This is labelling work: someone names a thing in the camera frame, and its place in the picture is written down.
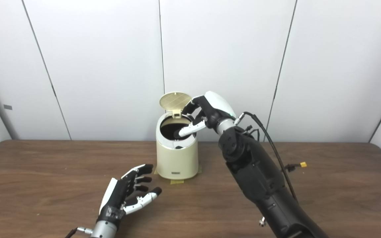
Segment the yellow tape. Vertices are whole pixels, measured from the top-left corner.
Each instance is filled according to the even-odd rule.
[[[178,184],[178,183],[184,183],[184,180],[171,180],[170,184]]]

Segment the open lid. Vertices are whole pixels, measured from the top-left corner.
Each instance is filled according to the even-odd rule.
[[[192,97],[181,92],[166,93],[160,98],[160,105],[163,109],[173,113],[173,118],[182,117],[182,110]]]

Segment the small gray sticker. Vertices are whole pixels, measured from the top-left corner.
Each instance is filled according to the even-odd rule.
[[[10,106],[10,105],[5,105],[5,104],[4,104],[4,109],[7,109],[7,110],[12,110],[12,109],[13,109],[13,107],[12,107],[12,106]]]

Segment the small trash can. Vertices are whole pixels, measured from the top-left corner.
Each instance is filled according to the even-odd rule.
[[[181,139],[174,132],[188,126],[191,118],[182,110],[192,98],[181,92],[167,93],[160,105],[167,113],[160,117],[156,128],[157,172],[166,179],[189,179],[198,173],[198,141],[196,133]]]

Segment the robotic arm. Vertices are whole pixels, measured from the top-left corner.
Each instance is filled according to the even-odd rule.
[[[227,101],[214,92],[193,98],[182,113],[193,113],[198,107],[201,111],[195,120],[176,131],[175,137],[184,137],[205,127],[214,129],[220,136],[218,146],[228,169],[246,198],[263,214],[276,237],[328,238],[298,205],[296,197],[292,197],[285,187],[281,170],[260,143],[237,126],[247,114],[263,128],[258,118],[245,112],[236,119]]]

